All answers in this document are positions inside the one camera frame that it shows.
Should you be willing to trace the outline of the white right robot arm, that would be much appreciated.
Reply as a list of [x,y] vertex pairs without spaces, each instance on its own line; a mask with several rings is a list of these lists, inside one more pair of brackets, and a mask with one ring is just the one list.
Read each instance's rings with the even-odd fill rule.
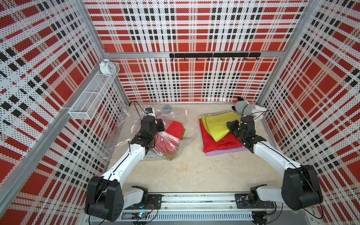
[[272,166],[283,179],[281,187],[267,185],[252,187],[249,203],[252,205],[262,202],[284,203],[293,211],[298,211],[323,202],[315,168],[290,159],[271,146],[265,138],[257,135],[252,116],[229,121],[226,125],[236,140]]

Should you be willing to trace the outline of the clear plastic vacuum bag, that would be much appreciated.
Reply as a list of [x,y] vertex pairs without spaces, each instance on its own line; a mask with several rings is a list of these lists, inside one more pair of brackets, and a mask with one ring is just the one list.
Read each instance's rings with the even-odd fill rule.
[[[128,143],[140,130],[140,119],[145,115],[144,107],[126,106],[121,110],[120,125],[106,138],[105,152],[102,158],[106,162],[115,163],[120,157],[125,155]],[[172,105],[153,106],[153,115],[156,119],[161,119],[165,126],[165,131],[159,132],[156,136],[153,147],[144,156],[144,161],[177,159],[198,136],[198,129],[195,121],[188,115],[186,109],[174,107]]]

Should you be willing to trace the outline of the lime green trousers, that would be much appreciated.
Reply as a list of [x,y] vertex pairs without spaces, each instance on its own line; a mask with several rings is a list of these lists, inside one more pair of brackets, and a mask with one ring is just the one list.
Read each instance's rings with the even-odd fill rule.
[[201,116],[205,130],[216,142],[220,141],[229,133],[227,122],[239,121],[240,119],[241,117],[232,110],[209,113]]

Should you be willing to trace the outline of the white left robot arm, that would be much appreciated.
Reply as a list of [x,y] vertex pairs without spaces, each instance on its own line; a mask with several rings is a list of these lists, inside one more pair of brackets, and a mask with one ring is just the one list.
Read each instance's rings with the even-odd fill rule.
[[165,126],[162,119],[151,115],[143,117],[138,133],[121,159],[103,175],[89,180],[85,201],[87,215],[114,222],[130,206],[147,206],[147,188],[133,186],[127,192],[123,192],[122,188],[137,163],[155,147],[157,134],[163,131]]

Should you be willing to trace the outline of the purple trousers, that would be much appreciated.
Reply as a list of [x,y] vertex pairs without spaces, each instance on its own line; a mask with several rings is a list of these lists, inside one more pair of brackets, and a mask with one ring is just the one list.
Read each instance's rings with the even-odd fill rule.
[[210,152],[206,153],[206,156],[210,157],[210,156],[215,156],[215,155],[221,155],[221,154],[233,153],[233,152],[243,152],[243,151],[247,151],[247,148],[245,148],[244,146],[231,148],[231,149],[225,149],[225,150],[210,151]]

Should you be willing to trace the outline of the red trousers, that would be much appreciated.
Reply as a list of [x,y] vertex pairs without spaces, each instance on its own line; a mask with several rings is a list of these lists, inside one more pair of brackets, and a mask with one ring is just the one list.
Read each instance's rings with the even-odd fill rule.
[[214,150],[225,150],[231,149],[236,147],[242,147],[243,144],[235,139],[235,137],[228,133],[224,138],[220,141],[216,142],[214,139],[207,133],[203,122],[199,119],[201,134],[202,134],[202,142],[203,142],[203,152],[211,152]]
[[165,131],[159,132],[155,141],[155,150],[174,152],[179,150],[185,128],[182,123],[173,120],[163,120]]

